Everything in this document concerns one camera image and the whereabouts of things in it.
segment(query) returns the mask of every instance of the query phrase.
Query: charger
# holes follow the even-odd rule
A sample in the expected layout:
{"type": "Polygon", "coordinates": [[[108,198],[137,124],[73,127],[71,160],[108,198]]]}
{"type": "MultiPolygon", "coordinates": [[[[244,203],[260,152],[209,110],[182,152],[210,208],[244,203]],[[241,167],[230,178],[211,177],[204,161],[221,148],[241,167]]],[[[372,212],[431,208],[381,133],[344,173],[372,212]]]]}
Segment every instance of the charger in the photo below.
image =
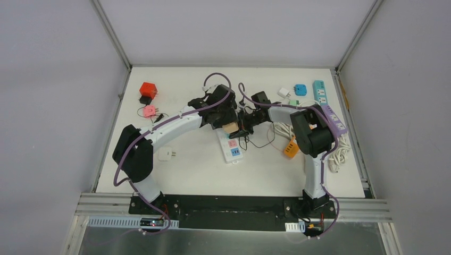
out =
{"type": "Polygon", "coordinates": [[[277,92],[277,95],[283,97],[283,98],[287,98],[290,97],[290,91],[286,88],[280,88],[279,92],[277,92]]]}

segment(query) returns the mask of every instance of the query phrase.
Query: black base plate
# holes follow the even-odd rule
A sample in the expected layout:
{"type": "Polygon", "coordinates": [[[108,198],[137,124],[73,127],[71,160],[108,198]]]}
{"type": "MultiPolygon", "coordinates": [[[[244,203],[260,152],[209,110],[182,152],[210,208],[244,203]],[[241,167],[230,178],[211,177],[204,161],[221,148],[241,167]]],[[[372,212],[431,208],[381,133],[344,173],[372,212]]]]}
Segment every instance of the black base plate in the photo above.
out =
{"type": "MultiPolygon", "coordinates": [[[[285,223],[298,218],[291,208],[302,208],[298,197],[236,197],[210,195],[165,195],[155,201],[166,204],[169,217],[179,221],[180,228],[208,230],[285,231],[285,223]]],[[[139,197],[132,197],[130,214],[160,215],[139,197]]],[[[309,214],[310,218],[335,218],[335,206],[329,201],[309,214]]]]}

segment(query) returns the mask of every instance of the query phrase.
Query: purple power strip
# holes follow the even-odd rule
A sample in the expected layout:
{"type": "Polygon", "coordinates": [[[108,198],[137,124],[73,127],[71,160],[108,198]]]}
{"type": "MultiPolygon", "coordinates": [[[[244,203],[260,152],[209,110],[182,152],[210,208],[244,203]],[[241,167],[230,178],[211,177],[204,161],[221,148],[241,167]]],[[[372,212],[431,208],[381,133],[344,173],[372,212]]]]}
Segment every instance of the purple power strip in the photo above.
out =
{"type": "Polygon", "coordinates": [[[321,108],[323,109],[327,120],[333,124],[332,127],[335,129],[335,132],[338,136],[341,136],[342,134],[346,134],[348,132],[348,129],[337,117],[337,114],[335,114],[335,112],[332,110],[332,108],[330,108],[329,105],[322,105],[321,108]]]}

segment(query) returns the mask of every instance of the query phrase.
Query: white power strip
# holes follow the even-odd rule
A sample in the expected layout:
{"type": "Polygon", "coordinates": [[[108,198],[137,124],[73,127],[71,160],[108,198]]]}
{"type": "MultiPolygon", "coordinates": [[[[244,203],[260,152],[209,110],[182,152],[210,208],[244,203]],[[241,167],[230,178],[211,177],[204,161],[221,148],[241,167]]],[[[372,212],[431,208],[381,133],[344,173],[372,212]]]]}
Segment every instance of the white power strip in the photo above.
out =
{"type": "Polygon", "coordinates": [[[221,145],[222,154],[226,163],[237,163],[243,159],[243,152],[239,148],[238,139],[229,139],[229,134],[225,133],[223,129],[216,129],[219,144],[221,145]]]}

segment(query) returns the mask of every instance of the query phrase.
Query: red power adapter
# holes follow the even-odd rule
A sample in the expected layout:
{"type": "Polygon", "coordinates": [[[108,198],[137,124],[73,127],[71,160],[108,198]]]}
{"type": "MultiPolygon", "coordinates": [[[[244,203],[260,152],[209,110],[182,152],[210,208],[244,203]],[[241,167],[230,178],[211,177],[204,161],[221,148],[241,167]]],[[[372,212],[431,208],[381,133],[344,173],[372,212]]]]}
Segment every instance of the red power adapter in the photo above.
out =
{"type": "Polygon", "coordinates": [[[144,82],[143,85],[141,85],[139,92],[141,93],[139,102],[144,105],[150,105],[152,99],[154,99],[155,95],[158,93],[158,90],[156,89],[155,84],[144,82]]]}

